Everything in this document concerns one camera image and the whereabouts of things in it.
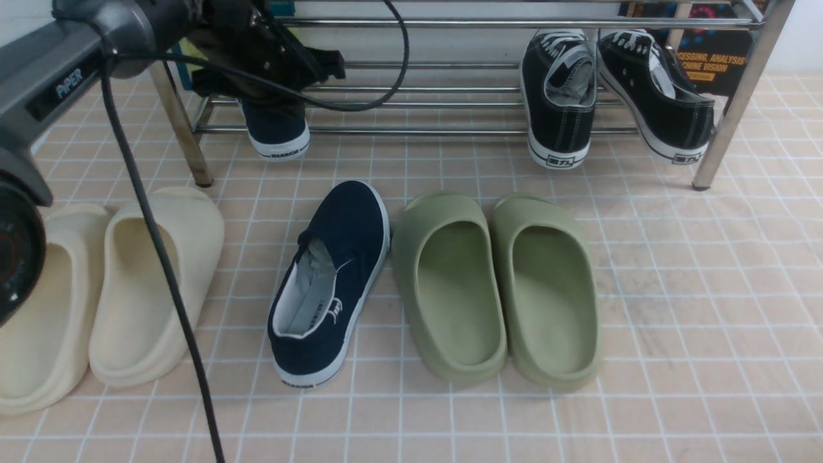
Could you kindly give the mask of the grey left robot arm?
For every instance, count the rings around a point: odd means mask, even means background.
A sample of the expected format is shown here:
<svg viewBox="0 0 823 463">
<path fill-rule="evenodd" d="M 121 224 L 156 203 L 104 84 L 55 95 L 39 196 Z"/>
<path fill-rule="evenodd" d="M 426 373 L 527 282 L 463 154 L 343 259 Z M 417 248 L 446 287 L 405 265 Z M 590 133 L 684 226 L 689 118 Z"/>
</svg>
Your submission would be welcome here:
<svg viewBox="0 0 823 463">
<path fill-rule="evenodd" d="M 109 50 L 150 53 L 186 39 L 209 61 L 293 91 L 346 76 L 338 51 L 303 45 L 264 1 L 54 1 L 52 23 L 2 47 L 2 182 L 53 202 L 30 147 L 100 77 Z"/>
</svg>

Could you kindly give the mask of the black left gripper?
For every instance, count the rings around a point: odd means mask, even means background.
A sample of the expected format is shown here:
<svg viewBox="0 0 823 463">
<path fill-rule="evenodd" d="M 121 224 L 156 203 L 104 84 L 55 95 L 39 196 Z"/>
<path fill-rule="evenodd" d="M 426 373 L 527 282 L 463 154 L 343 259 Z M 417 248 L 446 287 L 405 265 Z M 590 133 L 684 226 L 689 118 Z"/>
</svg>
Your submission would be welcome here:
<svg viewBox="0 0 823 463">
<path fill-rule="evenodd" d="M 294 92 L 346 76 L 340 51 L 303 45 L 264 1 L 187 1 L 185 6 L 194 21 L 187 41 L 210 62 Z"/>
</svg>

